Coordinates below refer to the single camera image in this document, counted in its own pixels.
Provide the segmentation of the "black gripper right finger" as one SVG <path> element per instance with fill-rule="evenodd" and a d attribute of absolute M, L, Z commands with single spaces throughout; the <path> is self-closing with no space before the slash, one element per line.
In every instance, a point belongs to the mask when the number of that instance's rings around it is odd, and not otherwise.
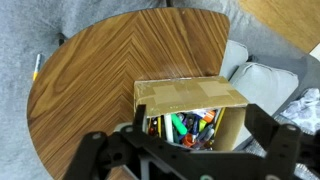
<path fill-rule="evenodd" d="M 292 180 L 301 130 L 292 124 L 279 124 L 256 104 L 246 107 L 245 127 L 266 151 L 259 176 L 263 180 Z"/>

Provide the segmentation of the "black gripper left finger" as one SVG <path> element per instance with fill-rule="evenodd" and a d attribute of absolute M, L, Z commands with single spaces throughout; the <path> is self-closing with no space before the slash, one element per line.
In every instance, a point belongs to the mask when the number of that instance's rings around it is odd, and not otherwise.
<path fill-rule="evenodd" d="M 134 178 L 141 177 L 138 155 L 122 132 L 89 132 L 83 136 L 63 180 L 107 180 L 111 170 L 119 166 Z"/>

